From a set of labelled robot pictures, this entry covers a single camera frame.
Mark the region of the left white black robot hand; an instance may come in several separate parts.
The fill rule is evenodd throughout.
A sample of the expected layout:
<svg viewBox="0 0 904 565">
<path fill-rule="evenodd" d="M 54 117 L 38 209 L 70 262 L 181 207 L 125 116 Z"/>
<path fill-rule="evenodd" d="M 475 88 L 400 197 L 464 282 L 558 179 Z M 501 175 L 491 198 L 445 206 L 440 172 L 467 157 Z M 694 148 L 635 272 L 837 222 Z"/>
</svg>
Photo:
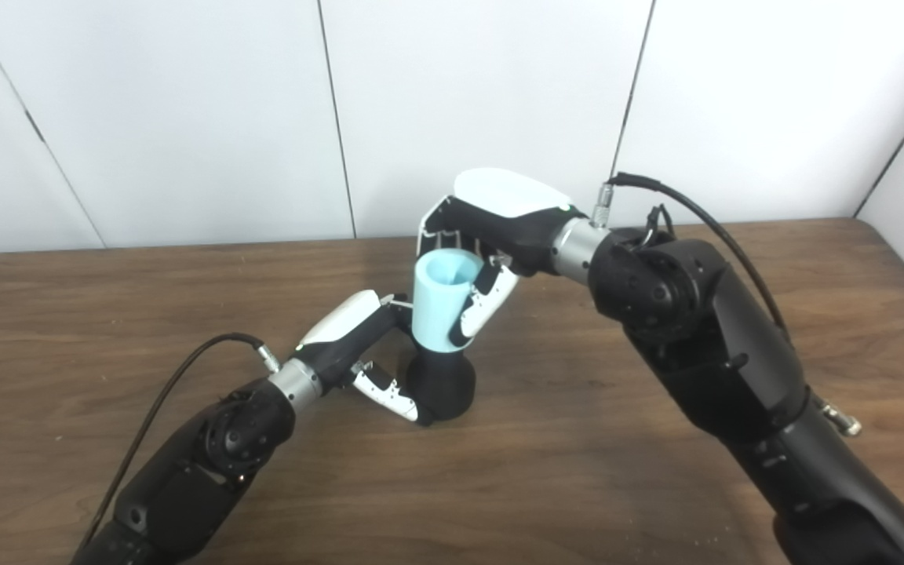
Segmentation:
<svg viewBox="0 0 904 565">
<path fill-rule="evenodd" d="M 288 363 L 301 365 L 315 397 L 352 387 L 377 405 L 423 427 L 434 422 L 409 386 L 363 354 L 391 330 L 409 335 L 413 305 L 404 293 L 361 290 L 320 319 L 299 341 Z"/>
</svg>

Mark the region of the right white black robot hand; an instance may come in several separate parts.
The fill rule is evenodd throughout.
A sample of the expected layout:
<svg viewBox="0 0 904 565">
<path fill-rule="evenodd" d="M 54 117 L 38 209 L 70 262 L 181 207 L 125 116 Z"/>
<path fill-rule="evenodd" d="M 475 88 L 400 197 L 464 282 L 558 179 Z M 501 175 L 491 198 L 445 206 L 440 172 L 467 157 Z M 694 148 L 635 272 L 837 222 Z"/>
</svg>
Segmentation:
<svg viewBox="0 0 904 565">
<path fill-rule="evenodd" d="M 454 311 L 447 336 L 464 347 L 512 296 L 518 280 L 557 275 L 557 236 L 588 215 L 567 195 L 510 170 L 476 168 L 456 176 L 451 194 L 422 217 L 417 256 L 456 248 L 478 257 L 480 270 Z"/>
</svg>

